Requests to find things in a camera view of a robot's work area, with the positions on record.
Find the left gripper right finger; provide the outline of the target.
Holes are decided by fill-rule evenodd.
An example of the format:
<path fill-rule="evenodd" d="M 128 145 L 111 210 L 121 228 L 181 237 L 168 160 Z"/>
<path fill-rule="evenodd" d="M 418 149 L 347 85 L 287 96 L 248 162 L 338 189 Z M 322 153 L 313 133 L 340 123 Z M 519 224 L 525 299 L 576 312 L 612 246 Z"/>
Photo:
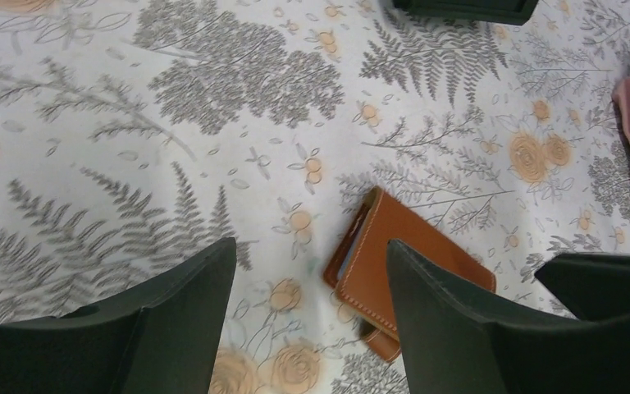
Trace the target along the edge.
<path fill-rule="evenodd" d="M 630 393 L 630 313 L 587 321 L 532 309 L 398 240 L 386 262 L 412 393 Z"/>

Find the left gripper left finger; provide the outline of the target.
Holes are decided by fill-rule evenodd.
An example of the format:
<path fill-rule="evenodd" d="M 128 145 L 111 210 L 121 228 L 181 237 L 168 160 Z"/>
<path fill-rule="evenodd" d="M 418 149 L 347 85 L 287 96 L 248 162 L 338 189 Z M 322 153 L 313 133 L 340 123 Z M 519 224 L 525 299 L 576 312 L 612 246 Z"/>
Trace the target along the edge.
<path fill-rule="evenodd" d="M 61 317 L 0 324 L 0 393 L 205 393 L 237 244 Z"/>

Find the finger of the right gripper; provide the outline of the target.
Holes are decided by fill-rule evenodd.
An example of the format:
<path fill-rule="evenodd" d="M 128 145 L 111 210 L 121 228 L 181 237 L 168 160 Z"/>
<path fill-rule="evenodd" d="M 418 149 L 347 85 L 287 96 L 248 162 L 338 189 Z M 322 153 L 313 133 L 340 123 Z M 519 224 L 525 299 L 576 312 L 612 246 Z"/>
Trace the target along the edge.
<path fill-rule="evenodd" d="M 630 313 L 630 254 L 558 254 L 535 278 L 581 320 Z"/>

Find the brown leather card holder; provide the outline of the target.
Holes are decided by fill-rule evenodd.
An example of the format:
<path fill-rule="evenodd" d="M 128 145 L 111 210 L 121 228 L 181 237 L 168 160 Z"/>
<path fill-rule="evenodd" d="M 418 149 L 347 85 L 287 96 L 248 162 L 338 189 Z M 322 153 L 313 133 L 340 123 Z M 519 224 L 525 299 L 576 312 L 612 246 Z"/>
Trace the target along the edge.
<path fill-rule="evenodd" d="M 365 322 L 361 338 L 391 363 L 401 353 L 386 274 L 386 248 L 399 239 L 442 268 L 490 291 L 495 275 L 381 187 L 370 189 L 322 278 Z"/>

